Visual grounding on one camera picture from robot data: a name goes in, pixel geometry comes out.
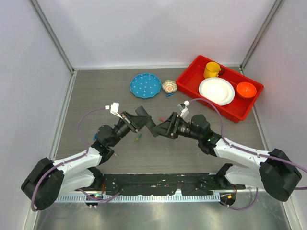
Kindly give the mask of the black remote control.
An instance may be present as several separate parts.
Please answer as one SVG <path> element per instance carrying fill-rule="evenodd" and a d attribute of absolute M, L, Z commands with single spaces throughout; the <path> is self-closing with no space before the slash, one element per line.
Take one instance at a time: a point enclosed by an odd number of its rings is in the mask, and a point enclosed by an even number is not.
<path fill-rule="evenodd" d="M 144 109 L 143 106 L 140 106 L 138 107 L 136 110 L 135 110 L 136 114 L 137 115 L 142 115 L 142 116 L 148 116 L 149 119 L 146 123 L 146 127 L 148 128 L 148 130 L 151 132 L 151 134 L 154 136 L 154 137 L 157 137 L 159 134 L 154 132 L 153 131 L 153 127 L 156 126 L 155 122 L 152 120 L 152 117 L 147 113 L 147 111 Z"/>

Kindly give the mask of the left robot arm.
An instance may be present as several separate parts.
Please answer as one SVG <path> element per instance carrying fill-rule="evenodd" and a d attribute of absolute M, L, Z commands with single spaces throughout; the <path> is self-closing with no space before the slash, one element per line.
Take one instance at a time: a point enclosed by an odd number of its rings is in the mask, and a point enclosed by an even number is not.
<path fill-rule="evenodd" d="M 137 133 L 151 120 L 140 108 L 135 115 L 126 111 L 118 115 L 114 127 L 99 127 L 92 145 L 68 158 L 52 161 L 42 158 L 21 185 L 23 193 L 31 200 L 31 210 L 36 212 L 51 206 L 59 195 L 88 187 L 91 191 L 101 188 L 102 179 L 96 176 L 96 166 L 108 161 L 114 147 L 129 132 Z"/>

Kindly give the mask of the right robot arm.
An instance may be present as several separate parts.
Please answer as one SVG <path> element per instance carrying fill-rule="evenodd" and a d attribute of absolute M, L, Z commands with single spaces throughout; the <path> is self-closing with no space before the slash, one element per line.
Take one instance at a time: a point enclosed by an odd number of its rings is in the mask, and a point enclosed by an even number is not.
<path fill-rule="evenodd" d="M 150 130 L 156 136 L 170 139 L 183 136 L 197 140 L 203 153 L 241 164 L 240 167 L 226 164 L 218 171 L 216 182 L 222 189 L 228 189 L 233 184 L 253 186 L 285 202 L 302 178 L 282 150 L 264 151 L 231 142 L 213 132 L 204 115 L 194 115 L 190 122 L 186 122 L 173 112 L 164 122 L 151 124 Z"/>

